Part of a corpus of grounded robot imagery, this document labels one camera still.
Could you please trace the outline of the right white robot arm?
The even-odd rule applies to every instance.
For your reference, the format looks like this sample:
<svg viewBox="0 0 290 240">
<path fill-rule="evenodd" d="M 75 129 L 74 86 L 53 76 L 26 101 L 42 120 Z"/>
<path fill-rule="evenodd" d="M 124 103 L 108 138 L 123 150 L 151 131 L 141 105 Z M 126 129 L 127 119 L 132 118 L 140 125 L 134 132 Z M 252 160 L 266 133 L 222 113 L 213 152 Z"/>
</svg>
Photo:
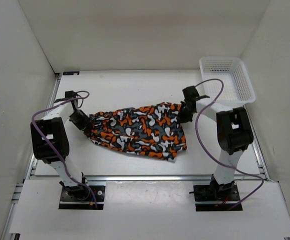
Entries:
<svg viewBox="0 0 290 240">
<path fill-rule="evenodd" d="M 195 86 L 182 90 L 179 121 L 191 122 L 193 115 L 204 115 L 216 122 L 217 141 L 221 152 L 216 159 L 208 193 L 215 200 L 223 199 L 234 187 L 234 176 L 238 162 L 244 151 L 254 141 L 254 135 L 244 107 L 231 108 L 212 100 L 207 95 L 199 95 Z"/>
</svg>

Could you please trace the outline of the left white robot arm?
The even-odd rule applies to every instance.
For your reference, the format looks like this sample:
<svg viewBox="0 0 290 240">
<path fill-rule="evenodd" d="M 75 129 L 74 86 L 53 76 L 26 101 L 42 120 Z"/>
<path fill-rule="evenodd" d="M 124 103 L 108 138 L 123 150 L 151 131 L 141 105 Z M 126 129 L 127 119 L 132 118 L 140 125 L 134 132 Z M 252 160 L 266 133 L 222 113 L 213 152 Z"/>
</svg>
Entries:
<svg viewBox="0 0 290 240">
<path fill-rule="evenodd" d="M 71 161 L 70 143 L 65 123 L 71 122 L 84 134 L 90 134 L 90 118 L 81 110 L 90 93 L 86 90 L 66 91 L 64 98 L 34 113 L 31 117 L 30 132 L 34 157 L 52 167 L 61 177 L 60 184 L 70 196 L 80 201 L 95 201 L 94 191 L 88 181 Z"/>
</svg>

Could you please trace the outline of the aluminium front rail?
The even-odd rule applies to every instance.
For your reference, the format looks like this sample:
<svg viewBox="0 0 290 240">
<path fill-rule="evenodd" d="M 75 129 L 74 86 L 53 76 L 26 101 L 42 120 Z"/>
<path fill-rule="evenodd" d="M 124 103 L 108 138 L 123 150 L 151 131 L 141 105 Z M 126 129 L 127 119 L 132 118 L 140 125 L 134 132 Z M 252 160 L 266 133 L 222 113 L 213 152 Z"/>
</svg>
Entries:
<svg viewBox="0 0 290 240">
<path fill-rule="evenodd" d="M 88 175 L 88 181 L 210 181 L 211 174 L 203 175 Z"/>
</svg>

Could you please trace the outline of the orange camouflage shorts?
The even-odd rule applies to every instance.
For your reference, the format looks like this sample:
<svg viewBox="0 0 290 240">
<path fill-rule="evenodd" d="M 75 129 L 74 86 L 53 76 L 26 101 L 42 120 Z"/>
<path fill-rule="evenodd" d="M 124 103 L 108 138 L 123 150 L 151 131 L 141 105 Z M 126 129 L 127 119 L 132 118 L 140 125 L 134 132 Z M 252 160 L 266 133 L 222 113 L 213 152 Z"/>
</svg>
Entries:
<svg viewBox="0 0 290 240">
<path fill-rule="evenodd" d="M 92 143 L 120 153 L 174 162 L 187 149 L 179 121 L 180 103 L 99 111 L 89 116 L 84 134 Z"/>
</svg>

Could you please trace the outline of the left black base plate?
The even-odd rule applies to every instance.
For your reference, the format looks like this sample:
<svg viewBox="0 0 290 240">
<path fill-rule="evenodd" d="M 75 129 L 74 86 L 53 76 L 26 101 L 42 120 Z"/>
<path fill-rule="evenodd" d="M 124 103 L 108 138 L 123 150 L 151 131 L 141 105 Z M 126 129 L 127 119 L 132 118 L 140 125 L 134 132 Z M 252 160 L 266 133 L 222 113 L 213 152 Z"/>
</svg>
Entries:
<svg viewBox="0 0 290 240">
<path fill-rule="evenodd" d="M 81 185 L 76 189 L 66 187 L 60 181 L 62 186 L 60 193 L 58 209 L 59 210 L 103 210 L 106 194 L 105 185 L 89 185 L 91 191 Z"/>
</svg>

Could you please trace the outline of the white plastic basket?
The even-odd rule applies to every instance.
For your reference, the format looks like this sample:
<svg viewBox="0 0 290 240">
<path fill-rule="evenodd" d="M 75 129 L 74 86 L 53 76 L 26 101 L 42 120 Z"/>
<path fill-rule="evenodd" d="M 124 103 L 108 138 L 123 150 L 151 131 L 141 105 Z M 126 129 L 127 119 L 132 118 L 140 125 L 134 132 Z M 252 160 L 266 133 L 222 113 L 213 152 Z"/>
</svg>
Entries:
<svg viewBox="0 0 290 240">
<path fill-rule="evenodd" d="M 217 102 L 238 108 L 253 103 L 256 95 L 243 61 L 238 57 L 205 56 L 199 60 L 202 80 L 220 79 L 223 90 Z"/>
</svg>

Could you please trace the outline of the small dark label sticker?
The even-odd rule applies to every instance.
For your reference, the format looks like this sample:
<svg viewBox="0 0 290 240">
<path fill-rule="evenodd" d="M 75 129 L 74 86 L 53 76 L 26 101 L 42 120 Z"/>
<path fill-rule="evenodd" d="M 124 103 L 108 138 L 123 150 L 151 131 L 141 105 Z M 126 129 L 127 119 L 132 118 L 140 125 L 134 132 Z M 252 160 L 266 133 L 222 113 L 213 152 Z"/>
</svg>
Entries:
<svg viewBox="0 0 290 240">
<path fill-rule="evenodd" d="M 63 76 L 78 76 L 80 71 L 64 71 L 62 73 Z"/>
</svg>

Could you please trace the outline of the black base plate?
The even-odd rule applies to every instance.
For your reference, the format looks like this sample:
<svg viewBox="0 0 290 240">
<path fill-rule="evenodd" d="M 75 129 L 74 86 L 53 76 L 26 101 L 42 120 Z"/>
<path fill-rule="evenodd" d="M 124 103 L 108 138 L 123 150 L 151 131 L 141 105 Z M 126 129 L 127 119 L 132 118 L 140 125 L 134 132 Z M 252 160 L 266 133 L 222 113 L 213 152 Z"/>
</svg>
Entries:
<svg viewBox="0 0 290 240">
<path fill-rule="evenodd" d="M 189 194 L 194 197 L 196 212 L 243 211 L 242 204 L 237 204 L 241 198 L 236 184 L 216 193 L 210 185 L 194 185 Z"/>
<path fill-rule="evenodd" d="M 58 209 L 59 210 L 103 210 L 106 194 L 105 185 L 89 185 L 91 191 L 81 185 L 76 189 L 66 187 L 60 181 L 62 186 L 60 193 Z"/>
</svg>

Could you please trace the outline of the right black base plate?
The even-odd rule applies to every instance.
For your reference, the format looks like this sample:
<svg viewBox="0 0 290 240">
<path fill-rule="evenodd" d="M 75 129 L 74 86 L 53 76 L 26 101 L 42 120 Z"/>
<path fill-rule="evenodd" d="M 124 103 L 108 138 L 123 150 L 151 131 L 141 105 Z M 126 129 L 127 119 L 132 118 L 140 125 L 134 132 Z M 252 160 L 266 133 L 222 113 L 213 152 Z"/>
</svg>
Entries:
<svg viewBox="0 0 290 240">
<path fill-rule="evenodd" d="M 241 198 L 236 184 L 216 193 L 210 185 L 194 185 L 189 194 L 194 197 L 196 212 L 243 211 L 242 204 L 237 204 Z"/>
</svg>

